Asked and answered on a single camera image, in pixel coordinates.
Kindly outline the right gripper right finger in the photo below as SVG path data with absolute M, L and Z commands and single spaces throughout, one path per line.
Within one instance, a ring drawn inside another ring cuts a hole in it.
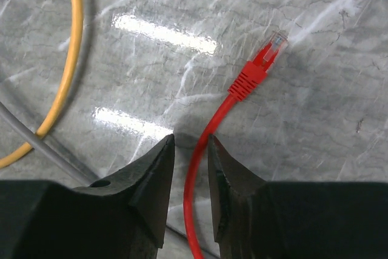
M 208 174 L 214 240 L 221 258 L 253 258 L 252 197 L 264 180 L 209 136 Z

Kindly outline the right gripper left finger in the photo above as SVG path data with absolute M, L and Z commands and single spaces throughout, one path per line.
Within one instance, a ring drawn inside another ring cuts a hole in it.
M 169 134 L 122 169 L 76 188 L 84 207 L 76 222 L 77 238 L 108 245 L 141 230 L 161 248 L 174 163 L 175 137 Z

